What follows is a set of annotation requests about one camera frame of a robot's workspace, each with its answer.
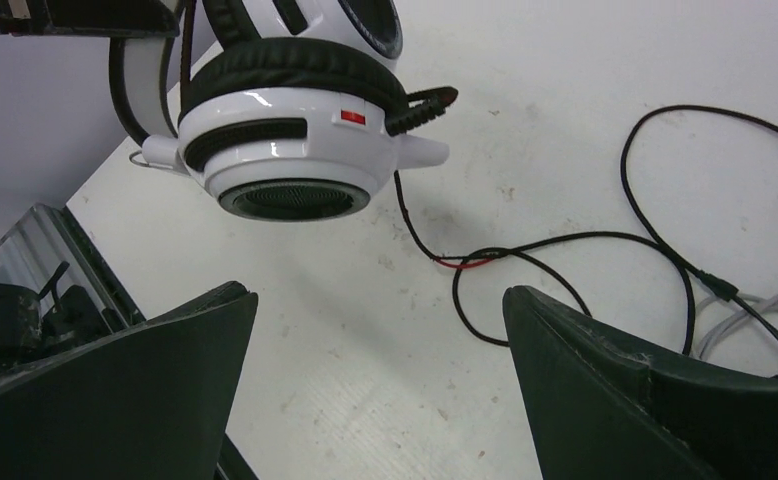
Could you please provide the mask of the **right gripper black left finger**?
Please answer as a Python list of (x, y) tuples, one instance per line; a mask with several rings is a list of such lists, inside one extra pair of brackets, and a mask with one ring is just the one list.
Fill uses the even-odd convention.
[(0, 370), (0, 479), (251, 479), (227, 436), (259, 298), (224, 283)]

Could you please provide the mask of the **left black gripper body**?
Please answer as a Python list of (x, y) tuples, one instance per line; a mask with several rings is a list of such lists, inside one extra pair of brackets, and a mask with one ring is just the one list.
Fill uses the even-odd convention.
[(0, 35), (174, 38), (179, 1), (0, 0)]

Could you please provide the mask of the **black and white headphones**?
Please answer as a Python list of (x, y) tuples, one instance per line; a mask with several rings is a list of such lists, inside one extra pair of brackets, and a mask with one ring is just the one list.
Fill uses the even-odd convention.
[(196, 3), (122, 1), (110, 91), (138, 166), (195, 181), (242, 218), (309, 222), (364, 209), (404, 170), (442, 165), (415, 135), (456, 101), (407, 91), (391, 1), (206, 1), (221, 52), (192, 66)]

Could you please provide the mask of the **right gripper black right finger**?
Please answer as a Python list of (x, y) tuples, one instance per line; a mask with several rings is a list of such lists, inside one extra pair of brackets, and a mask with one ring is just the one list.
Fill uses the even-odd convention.
[(502, 312), (547, 479), (778, 479), (778, 380), (705, 363), (529, 286)]

